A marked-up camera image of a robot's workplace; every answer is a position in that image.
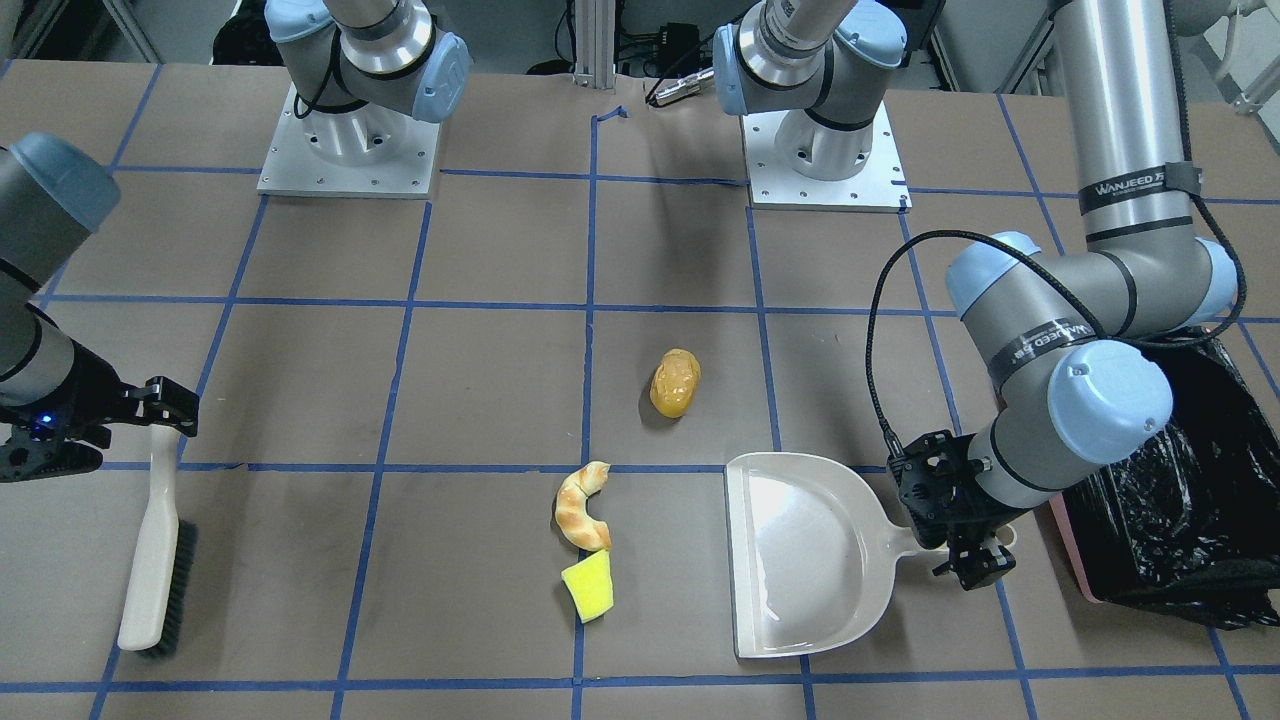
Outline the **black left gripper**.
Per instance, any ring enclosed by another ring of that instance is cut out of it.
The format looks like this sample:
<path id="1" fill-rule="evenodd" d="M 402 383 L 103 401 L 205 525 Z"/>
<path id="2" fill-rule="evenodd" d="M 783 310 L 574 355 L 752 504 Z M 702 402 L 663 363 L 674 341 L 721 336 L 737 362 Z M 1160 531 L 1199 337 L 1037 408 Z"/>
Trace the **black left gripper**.
<path id="1" fill-rule="evenodd" d="M 964 591 L 992 585 L 1012 570 L 1012 553 L 1005 544 L 975 544 L 1001 527 L 1001 505 L 977 482 L 986 466 L 969 456 L 974 438 L 933 430 L 909 445 L 891 442 L 888 455 L 916 542 L 924 550 L 947 543 L 947 559 L 933 575 L 954 574 Z"/>

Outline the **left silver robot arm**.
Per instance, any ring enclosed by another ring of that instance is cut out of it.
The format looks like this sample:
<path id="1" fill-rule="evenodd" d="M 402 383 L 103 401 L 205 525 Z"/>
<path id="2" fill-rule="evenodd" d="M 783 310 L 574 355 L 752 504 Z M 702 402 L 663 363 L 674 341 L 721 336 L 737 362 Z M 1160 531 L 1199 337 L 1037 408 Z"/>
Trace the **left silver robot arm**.
<path id="1" fill-rule="evenodd" d="M 901 445 L 888 466 L 916 541 L 948 547 L 963 588 L 1012 569 L 996 530 L 1132 456 L 1172 414 L 1167 377 L 1140 346 L 1245 300 L 1224 240 L 1197 236 L 1179 35 L 1226 1 L 1053 1 L 1087 250 L 1048 256 L 1018 232 L 969 234 L 950 299 L 1004 401 L 974 436 Z M 874 1 L 759 1 L 710 42 L 716 95 L 733 117 L 781 111 L 781 165 L 849 181 L 873 154 L 876 114 L 905 54 L 902 22 Z"/>

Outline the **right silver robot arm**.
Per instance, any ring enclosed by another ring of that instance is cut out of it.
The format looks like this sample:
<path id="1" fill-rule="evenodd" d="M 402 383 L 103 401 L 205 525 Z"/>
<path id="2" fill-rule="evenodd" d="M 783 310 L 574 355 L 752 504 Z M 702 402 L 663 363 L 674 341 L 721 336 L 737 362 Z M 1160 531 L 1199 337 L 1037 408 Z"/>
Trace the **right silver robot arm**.
<path id="1" fill-rule="evenodd" d="M 388 161 L 416 124 L 460 105 L 472 58 L 425 1 L 268 1 L 264 20 L 294 86 L 312 156 Z M 115 424 L 193 437 L 200 397 L 166 377 L 141 386 L 61 331 L 35 295 L 120 199 L 111 174 L 55 135 L 3 150 L 3 445 L 6 483 L 90 473 Z"/>

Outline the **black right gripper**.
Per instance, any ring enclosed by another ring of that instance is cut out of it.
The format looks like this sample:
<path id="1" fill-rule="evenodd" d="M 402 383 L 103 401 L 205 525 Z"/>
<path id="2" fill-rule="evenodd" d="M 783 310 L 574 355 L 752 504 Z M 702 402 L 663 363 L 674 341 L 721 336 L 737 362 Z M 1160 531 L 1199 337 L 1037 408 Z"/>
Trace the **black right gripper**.
<path id="1" fill-rule="evenodd" d="M 101 466 L 113 423 L 197 436 L 198 395 L 164 375 L 131 386 L 77 345 L 69 375 L 35 400 L 4 400 L 3 421 L 13 430 L 3 445 L 1 482 L 69 477 Z"/>

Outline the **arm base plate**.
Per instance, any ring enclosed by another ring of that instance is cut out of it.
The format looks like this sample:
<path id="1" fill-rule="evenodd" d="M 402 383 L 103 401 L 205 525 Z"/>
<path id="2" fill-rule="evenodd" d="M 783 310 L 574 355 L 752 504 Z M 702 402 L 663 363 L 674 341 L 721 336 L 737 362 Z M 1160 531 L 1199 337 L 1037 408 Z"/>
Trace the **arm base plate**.
<path id="1" fill-rule="evenodd" d="M 366 105 L 296 113 L 291 86 L 259 174 L 257 192 L 302 199 L 429 200 L 442 126 Z"/>
<path id="2" fill-rule="evenodd" d="M 751 205 L 763 210 L 901 213 L 913 208 L 882 102 L 869 126 L 844 132 L 805 111 L 740 118 Z"/>

